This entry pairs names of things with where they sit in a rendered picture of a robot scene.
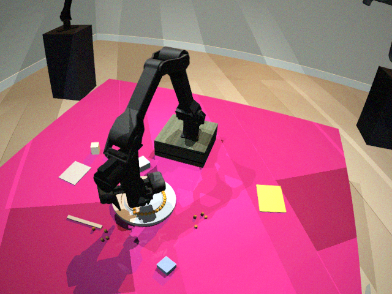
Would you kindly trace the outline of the white flat rectangular panel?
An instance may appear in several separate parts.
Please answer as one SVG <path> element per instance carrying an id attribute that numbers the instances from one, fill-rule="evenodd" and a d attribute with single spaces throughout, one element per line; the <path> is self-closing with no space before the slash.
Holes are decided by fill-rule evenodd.
<path id="1" fill-rule="evenodd" d="M 90 169 L 91 167 L 75 161 L 58 178 L 65 180 L 75 186 L 79 180 L 82 179 L 82 177 L 84 177 L 87 172 L 89 172 Z"/>

